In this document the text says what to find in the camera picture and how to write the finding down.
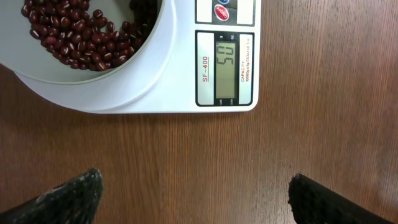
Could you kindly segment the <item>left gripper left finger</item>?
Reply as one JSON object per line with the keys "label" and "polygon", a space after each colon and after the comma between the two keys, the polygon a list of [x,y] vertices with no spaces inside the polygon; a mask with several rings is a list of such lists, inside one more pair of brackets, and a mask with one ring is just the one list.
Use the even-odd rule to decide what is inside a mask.
{"label": "left gripper left finger", "polygon": [[1,223],[93,223],[103,192],[98,169],[88,171],[1,213]]}

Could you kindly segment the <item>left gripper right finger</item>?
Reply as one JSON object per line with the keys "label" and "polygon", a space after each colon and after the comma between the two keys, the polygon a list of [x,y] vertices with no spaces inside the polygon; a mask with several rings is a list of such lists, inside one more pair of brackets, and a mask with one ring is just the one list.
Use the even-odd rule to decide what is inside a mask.
{"label": "left gripper right finger", "polygon": [[288,193],[297,224],[391,224],[300,173],[292,177]]}

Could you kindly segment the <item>white bowl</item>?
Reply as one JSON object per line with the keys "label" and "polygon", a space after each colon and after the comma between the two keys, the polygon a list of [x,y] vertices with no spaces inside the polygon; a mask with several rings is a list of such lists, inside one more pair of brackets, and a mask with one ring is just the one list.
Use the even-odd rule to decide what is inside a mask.
{"label": "white bowl", "polygon": [[[31,24],[21,14],[24,1],[1,1],[1,63],[22,79],[46,85],[94,85],[138,80],[148,82],[157,65],[149,46],[154,43],[167,3],[157,1],[157,19],[142,47],[124,64],[102,72],[72,69],[59,62],[30,35]],[[88,11],[101,9],[105,17],[120,27],[134,16],[129,1],[89,1]]]}

